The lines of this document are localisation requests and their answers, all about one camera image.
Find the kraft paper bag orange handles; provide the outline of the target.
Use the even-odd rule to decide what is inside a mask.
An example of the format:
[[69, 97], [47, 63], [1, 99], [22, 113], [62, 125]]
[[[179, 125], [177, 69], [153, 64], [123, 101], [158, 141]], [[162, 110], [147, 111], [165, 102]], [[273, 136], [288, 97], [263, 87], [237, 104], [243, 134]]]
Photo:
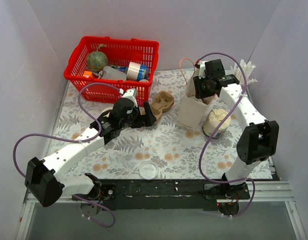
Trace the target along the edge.
[[[189, 60], [193, 65], [193, 74], [188, 80], [182, 70], [182, 62], [184, 60]], [[216, 96], [214, 95], [203, 99], [196, 98], [194, 77], [199, 75], [199, 70], [195, 67], [194, 62], [190, 58], [182, 58], [179, 62], [179, 69], [186, 85], [175, 125], [190, 133], [194, 133], [208, 110], [208, 107]]]

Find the white plastic coffee lid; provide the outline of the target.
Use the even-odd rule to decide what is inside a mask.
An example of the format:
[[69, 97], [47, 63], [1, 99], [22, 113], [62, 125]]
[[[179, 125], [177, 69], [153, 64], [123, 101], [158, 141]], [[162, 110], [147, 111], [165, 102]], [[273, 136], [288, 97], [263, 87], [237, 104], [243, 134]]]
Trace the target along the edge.
[[139, 175], [145, 180], [152, 180], [156, 178], [158, 173], [158, 166], [151, 161], [145, 161], [139, 167]]

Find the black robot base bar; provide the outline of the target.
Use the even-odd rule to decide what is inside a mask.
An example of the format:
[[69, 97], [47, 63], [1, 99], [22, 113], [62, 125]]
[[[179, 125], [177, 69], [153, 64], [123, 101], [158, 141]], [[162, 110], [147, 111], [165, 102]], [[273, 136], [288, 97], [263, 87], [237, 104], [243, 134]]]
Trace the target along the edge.
[[238, 211], [238, 201], [250, 198], [247, 184], [227, 189], [205, 179], [101, 179], [81, 198], [98, 202], [112, 210], [200, 209], [217, 211], [218, 200], [230, 206], [227, 214]]

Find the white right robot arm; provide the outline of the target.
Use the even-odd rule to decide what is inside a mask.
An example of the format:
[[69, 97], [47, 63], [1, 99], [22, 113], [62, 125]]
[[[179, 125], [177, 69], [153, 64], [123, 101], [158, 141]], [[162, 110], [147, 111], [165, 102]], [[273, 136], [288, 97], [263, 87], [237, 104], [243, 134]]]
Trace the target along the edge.
[[237, 158], [223, 175], [221, 195], [231, 199], [239, 192], [252, 170], [276, 153], [279, 125], [267, 120], [243, 93], [243, 87], [233, 74], [226, 74], [220, 59], [197, 62], [198, 75], [193, 77], [198, 99], [217, 95], [230, 108], [242, 129], [236, 144]]

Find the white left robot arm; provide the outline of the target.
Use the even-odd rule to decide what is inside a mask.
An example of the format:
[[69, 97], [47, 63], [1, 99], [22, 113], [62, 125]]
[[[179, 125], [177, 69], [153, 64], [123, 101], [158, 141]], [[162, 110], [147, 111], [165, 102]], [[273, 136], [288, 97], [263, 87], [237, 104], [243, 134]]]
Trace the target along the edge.
[[102, 113], [76, 140], [42, 160], [32, 158], [26, 169], [25, 186], [43, 207], [62, 196], [79, 195], [95, 200], [101, 194], [101, 181], [91, 173], [66, 177], [65, 174], [95, 150], [117, 138], [126, 128], [151, 127], [156, 117], [148, 102], [141, 114], [130, 98], [121, 97], [111, 110]]

